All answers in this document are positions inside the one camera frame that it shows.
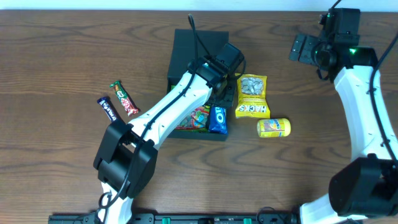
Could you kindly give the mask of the yellow Hacks candy bag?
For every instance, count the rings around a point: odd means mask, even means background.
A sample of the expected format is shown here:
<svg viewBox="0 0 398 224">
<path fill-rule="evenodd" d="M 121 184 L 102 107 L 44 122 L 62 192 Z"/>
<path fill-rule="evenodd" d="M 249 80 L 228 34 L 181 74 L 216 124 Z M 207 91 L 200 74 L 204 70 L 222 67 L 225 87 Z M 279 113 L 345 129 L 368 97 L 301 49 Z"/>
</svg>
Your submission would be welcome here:
<svg viewBox="0 0 398 224">
<path fill-rule="evenodd" d="M 269 119 L 271 111 L 266 101 L 267 76 L 244 74 L 237 80 L 238 105 L 236 118 Z"/>
</svg>

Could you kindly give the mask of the dark green lidded box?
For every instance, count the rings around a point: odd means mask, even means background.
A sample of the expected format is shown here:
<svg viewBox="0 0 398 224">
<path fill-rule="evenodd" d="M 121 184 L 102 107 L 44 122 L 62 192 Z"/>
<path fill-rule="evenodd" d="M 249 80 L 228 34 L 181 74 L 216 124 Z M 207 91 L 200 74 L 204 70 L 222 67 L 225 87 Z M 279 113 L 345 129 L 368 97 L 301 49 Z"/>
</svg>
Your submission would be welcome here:
<svg viewBox="0 0 398 224">
<path fill-rule="evenodd" d="M 199 30 L 199 38 L 204 43 L 204 47 L 198 46 L 200 57 L 210 54 L 218 55 L 223 46 L 229 42 L 229 33 L 226 31 Z M 172 49 L 169 70 L 167 72 L 167 91 L 176 85 L 182 75 L 187 71 L 187 65 L 194 58 L 193 32 L 188 29 L 175 29 L 174 45 Z M 223 93 L 217 97 L 211 96 L 209 99 L 211 106 L 221 106 L 230 109 L 233 105 L 236 82 L 228 82 Z M 210 132 L 182 131 L 175 129 L 169 134 L 170 138 L 175 139 L 196 139 L 209 141 L 225 141 L 227 134 Z"/>
</svg>

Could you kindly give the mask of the blue Oreo cookie pack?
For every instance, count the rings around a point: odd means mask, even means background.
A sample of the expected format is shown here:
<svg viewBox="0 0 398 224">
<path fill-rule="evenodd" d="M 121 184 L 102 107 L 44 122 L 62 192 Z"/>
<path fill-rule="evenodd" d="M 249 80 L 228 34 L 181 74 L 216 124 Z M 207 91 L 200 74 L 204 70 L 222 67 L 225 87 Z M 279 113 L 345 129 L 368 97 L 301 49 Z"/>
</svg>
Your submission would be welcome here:
<svg viewBox="0 0 398 224">
<path fill-rule="evenodd" d="M 209 132 L 218 133 L 218 134 L 227 134 L 227 118 L 226 118 L 226 109 L 214 106 L 210 110 L 210 123 L 209 123 Z"/>
</svg>

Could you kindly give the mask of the Haribo gummy candy bag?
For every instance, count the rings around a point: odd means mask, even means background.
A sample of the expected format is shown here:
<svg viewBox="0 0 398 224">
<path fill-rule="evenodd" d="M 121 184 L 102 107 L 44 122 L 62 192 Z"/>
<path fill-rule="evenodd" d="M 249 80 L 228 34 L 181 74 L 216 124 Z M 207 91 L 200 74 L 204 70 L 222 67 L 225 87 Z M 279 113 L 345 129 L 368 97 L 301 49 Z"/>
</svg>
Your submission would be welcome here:
<svg viewBox="0 0 398 224">
<path fill-rule="evenodd" d="M 175 128 L 178 131 L 206 132 L 211 106 L 203 105 L 194 109 Z"/>
</svg>

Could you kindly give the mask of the yellow Mentos gum jar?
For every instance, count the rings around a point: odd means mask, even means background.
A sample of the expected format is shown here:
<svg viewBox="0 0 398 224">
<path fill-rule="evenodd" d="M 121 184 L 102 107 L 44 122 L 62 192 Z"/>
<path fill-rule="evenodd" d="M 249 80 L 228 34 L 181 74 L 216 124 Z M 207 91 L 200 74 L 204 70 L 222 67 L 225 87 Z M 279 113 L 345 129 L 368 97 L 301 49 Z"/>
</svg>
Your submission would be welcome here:
<svg viewBox="0 0 398 224">
<path fill-rule="evenodd" d="M 257 122 L 257 132 L 260 138 L 286 137 L 291 130 L 290 121 L 286 118 L 261 119 Z"/>
</svg>

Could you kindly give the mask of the red green KitKat bar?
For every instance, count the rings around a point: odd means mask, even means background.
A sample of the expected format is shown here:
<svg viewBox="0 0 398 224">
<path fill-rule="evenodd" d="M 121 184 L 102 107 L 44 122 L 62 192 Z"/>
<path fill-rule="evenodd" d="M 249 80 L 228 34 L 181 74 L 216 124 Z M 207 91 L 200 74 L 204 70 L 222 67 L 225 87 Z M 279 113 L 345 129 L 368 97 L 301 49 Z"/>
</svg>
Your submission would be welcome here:
<svg viewBox="0 0 398 224">
<path fill-rule="evenodd" d="M 109 87 L 115 92 L 120 104 L 123 106 L 128 116 L 132 116 L 140 112 L 140 109 L 131 100 L 131 97 L 128 95 L 127 91 L 124 89 L 119 80 L 110 84 Z"/>
</svg>

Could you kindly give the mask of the purple Dairy Milk bar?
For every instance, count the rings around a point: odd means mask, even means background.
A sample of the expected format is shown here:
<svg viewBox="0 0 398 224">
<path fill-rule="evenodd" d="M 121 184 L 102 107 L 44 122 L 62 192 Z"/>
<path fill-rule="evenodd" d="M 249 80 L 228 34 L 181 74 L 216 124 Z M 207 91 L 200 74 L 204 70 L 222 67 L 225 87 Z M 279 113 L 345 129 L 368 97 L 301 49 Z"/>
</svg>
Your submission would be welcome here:
<svg viewBox="0 0 398 224">
<path fill-rule="evenodd" d="M 99 99 L 97 99 L 97 104 L 99 104 L 102 109 L 104 110 L 104 112 L 106 113 L 107 117 L 109 118 L 109 120 L 111 122 L 117 121 L 117 120 L 123 120 L 119 113 L 116 111 L 116 108 L 114 107 L 114 105 L 111 102 L 110 97 L 108 96 L 104 96 L 101 97 Z"/>
</svg>

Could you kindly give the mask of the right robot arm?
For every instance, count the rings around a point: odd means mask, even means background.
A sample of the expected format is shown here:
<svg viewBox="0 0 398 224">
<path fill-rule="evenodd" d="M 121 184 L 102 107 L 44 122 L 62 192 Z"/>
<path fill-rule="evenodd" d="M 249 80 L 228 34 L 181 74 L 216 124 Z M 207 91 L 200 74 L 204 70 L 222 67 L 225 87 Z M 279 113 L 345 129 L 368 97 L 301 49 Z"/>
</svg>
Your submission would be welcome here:
<svg viewBox="0 0 398 224">
<path fill-rule="evenodd" d="M 301 223 L 349 223 L 397 215 L 397 136 L 384 104 L 382 57 L 359 44 L 360 10 L 331 7 L 318 36 L 299 34 L 292 61 L 316 66 L 334 84 L 351 139 L 351 161 L 328 193 L 300 207 Z"/>
</svg>

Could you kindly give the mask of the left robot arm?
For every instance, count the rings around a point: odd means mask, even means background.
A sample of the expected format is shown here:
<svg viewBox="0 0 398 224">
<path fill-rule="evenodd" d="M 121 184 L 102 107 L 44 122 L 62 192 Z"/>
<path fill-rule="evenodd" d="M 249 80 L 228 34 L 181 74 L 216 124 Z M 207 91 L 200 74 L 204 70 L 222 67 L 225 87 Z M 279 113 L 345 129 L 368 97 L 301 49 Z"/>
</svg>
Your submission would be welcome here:
<svg viewBox="0 0 398 224">
<path fill-rule="evenodd" d="M 132 202 L 154 175 L 162 143 L 245 63 L 243 53 L 230 43 L 216 56 L 196 57 L 175 88 L 149 111 L 128 123 L 118 119 L 106 128 L 93 162 L 103 188 L 95 223 L 130 221 Z"/>
</svg>

